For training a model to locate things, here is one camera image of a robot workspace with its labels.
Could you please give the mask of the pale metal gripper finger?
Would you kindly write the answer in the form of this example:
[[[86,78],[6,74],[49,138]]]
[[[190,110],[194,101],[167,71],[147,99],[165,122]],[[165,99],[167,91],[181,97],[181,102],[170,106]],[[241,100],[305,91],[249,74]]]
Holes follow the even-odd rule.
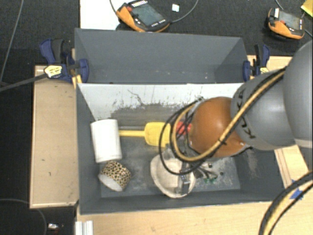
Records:
[[[190,180],[187,175],[181,175],[181,193],[188,194]]]

